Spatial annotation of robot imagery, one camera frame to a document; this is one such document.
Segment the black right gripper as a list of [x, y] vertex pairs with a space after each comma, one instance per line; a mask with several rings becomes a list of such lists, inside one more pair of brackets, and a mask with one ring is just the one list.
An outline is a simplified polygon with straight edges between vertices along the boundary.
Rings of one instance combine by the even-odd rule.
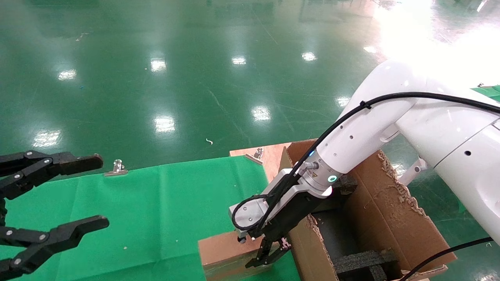
[[[332, 194], [332, 190], [326, 190], [316, 194], [313, 190], [288, 190], [287, 192], [272, 190], [269, 194], [255, 195], [258, 203], [262, 200], [267, 203], [264, 214], [274, 206], [266, 222], [255, 224], [255, 238], [264, 235], [255, 258], [245, 264], [245, 268], [270, 265], [281, 259], [290, 249], [291, 244], [287, 238], [282, 238], [291, 231], [308, 214], [313, 212], [320, 204]], [[271, 253], [275, 241], [279, 246]]]

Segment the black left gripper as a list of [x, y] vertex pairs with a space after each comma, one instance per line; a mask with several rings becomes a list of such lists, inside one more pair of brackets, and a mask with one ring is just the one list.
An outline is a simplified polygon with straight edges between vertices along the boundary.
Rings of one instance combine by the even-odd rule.
[[32, 274], [53, 255], [76, 248], [84, 235], [109, 226], [106, 217], [96, 215], [59, 225], [48, 232], [7, 227], [5, 199], [16, 199], [59, 175], [80, 174], [100, 169], [103, 165], [104, 161], [99, 154], [76, 157], [70, 152], [48, 155], [26, 151], [0, 157], [1, 245], [25, 248], [15, 257], [1, 260], [2, 281]]

